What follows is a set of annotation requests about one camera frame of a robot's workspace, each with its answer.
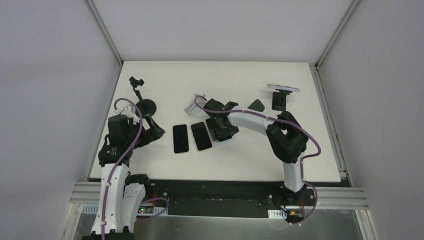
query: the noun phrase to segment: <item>cable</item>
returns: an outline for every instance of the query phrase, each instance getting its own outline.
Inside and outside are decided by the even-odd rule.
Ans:
[[[236,109],[236,110],[223,110],[223,111],[209,110],[209,109],[206,109],[206,108],[204,108],[204,107],[202,107],[202,106],[200,106],[198,104],[198,98],[202,98],[205,101],[207,101],[207,99],[206,99],[206,97],[201,96],[201,95],[197,95],[194,98],[194,104],[196,104],[196,106],[198,108],[200,108],[201,110],[203,110],[205,112],[213,113],[213,114],[230,114],[230,113],[252,114],[252,115],[255,115],[255,116],[258,116],[258,117],[267,119],[267,120],[272,120],[272,121],[280,122],[280,123],[283,123],[283,124],[288,124],[288,125],[290,125],[292,127],[297,128],[299,131],[301,131],[303,134],[305,134],[313,142],[313,144],[315,144],[315,146],[317,148],[317,152],[314,153],[314,154],[305,155],[305,156],[303,156],[300,159],[300,178],[302,179],[302,182],[306,186],[312,188],[312,190],[313,190],[313,192],[315,194],[315,203],[313,204],[312,210],[310,211],[310,213],[302,221],[298,222],[299,226],[301,225],[301,223],[304,223],[309,218],[309,216],[315,211],[315,208],[317,207],[317,202],[318,202],[318,191],[317,191],[317,189],[312,184],[310,184],[309,182],[307,182],[305,180],[305,178],[304,178],[304,160],[307,159],[307,158],[316,157],[316,156],[318,156],[318,155],[321,154],[321,147],[318,144],[317,140],[315,140],[315,138],[313,138],[305,129],[303,129],[301,126],[297,125],[294,122],[283,120],[283,119],[274,118],[274,117],[271,117],[271,116],[267,116],[267,115],[261,114],[259,112],[245,110],[245,109],[243,109],[243,110],[242,109],[240,109],[240,110],[239,109]]]
[[[121,100],[124,100],[128,103],[130,103],[131,105],[133,105],[135,107],[135,110],[137,110],[138,116],[140,117],[140,128],[138,129],[137,135],[135,136],[134,140],[132,141],[132,143],[129,145],[129,147],[125,150],[125,152],[122,154],[122,156],[120,156],[120,158],[118,159],[118,161],[115,163],[115,165],[113,166],[112,170],[110,171],[109,177],[107,178],[107,184],[106,184],[106,188],[104,189],[104,196],[103,196],[103,205],[101,207],[101,221],[102,221],[102,225],[101,225],[101,240],[105,240],[105,220],[106,220],[106,200],[108,199],[108,192],[109,192],[109,186],[111,184],[111,179],[112,176],[115,172],[115,169],[117,169],[118,165],[122,162],[122,159],[124,159],[124,157],[128,154],[128,152],[134,147],[134,145],[136,144],[137,140],[140,137],[140,134],[142,133],[142,129],[143,129],[143,116],[142,116],[142,112],[140,111],[140,109],[137,107],[137,105],[134,104],[134,102],[120,97],[118,98],[115,103],[114,103],[114,108],[115,110],[118,108],[117,107],[117,103]]]
[[[159,215],[163,214],[163,213],[164,213],[164,212],[165,212],[165,211],[169,208],[169,206],[170,206],[170,201],[168,201],[168,199],[166,199],[166,198],[164,198],[164,197],[151,198],[151,199],[149,199],[149,200],[142,201],[142,202],[140,203],[140,205],[147,204],[147,203],[150,203],[150,202],[153,202],[153,201],[157,201],[157,200],[163,200],[163,201],[165,201],[165,202],[166,202],[166,207],[165,207],[162,211],[160,211],[158,214],[155,214],[155,215],[150,216],[150,217],[148,217],[148,218],[137,219],[137,221],[139,221],[139,222],[143,222],[143,221],[147,221],[147,220],[151,220],[151,219],[157,218],[157,217],[159,217]]]

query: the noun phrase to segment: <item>phone screen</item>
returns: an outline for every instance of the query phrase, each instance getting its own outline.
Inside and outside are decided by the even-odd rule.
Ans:
[[[189,136],[187,125],[175,125],[172,127],[173,152],[176,154],[187,153],[189,151]]]
[[[201,121],[191,125],[191,132],[193,133],[194,141],[199,152],[212,148],[212,142],[204,122]]]

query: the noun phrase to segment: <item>smartphone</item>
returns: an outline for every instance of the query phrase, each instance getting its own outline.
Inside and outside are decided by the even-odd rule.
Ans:
[[[212,148],[212,142],[204,122],[201,121],[191,125],[191,132],[199,152]]]
[[[187,153],[189,151],[189,136],[187,125],[175,125],[172,127],[173,152],[176,154]]]
[[[285,90],[293,93],[299,93],[301,90],[299,88],[291,87],[291,86],[280,86],[275,84],[268,84],[268,88],[277,89],[277,90]]]

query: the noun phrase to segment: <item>glass panel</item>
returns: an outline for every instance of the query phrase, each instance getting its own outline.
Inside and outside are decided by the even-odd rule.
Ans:
[[[90,234],[95,214],[82,213],[74,240]],[[301,227],[282,219],[161,216],[136,222],[137,240],[360,240],[354,210],[317,209]]]

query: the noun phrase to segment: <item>phone stand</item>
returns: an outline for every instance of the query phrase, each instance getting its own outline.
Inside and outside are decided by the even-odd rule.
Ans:
[[[143,86],[145,84],[145,81],[143,79],[137,80],[133,76],[129,78],[129,83],[132,86],[132,90],[134,91],[135,95],[137,95],[138,102],[137,107],[140,109],[140,112],[143,116],[150,115],[153,116],[156,113],[156,103],[150,99],[143,99],[142,95],[140,94],[139,90],[136,90],[136,87]]]
[[[283,112],[286,110],[286,97],[291,94],[292,91],[280,90],[272,93],[272,110]]]

